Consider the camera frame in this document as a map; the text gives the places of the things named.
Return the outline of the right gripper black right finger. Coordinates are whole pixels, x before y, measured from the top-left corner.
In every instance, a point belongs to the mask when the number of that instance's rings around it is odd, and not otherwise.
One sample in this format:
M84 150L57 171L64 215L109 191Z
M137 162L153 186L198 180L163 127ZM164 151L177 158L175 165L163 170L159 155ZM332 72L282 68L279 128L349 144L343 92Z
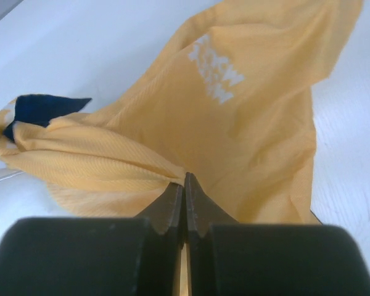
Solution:
M369 271L344 229L241 224L193 174L184 187L190 295L370 295Z

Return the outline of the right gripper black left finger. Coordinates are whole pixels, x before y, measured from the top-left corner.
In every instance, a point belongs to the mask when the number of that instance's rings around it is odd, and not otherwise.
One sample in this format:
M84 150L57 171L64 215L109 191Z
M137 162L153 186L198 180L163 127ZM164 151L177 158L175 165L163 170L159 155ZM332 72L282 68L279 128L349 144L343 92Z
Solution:
M178 295L183 187L132 218L24 218L0 243L0 295Z

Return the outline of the yellow Mickey Mouse pillowcase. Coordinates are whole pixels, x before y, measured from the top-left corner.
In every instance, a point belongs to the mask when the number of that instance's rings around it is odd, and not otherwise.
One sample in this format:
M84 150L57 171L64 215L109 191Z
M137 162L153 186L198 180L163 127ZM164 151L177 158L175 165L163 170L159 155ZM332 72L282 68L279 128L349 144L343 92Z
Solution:
M44 181L74 218L132 218L193 174L241 224L315 225L311 89L362 1L222 1L187 20L116 102L2 132L0 160Z

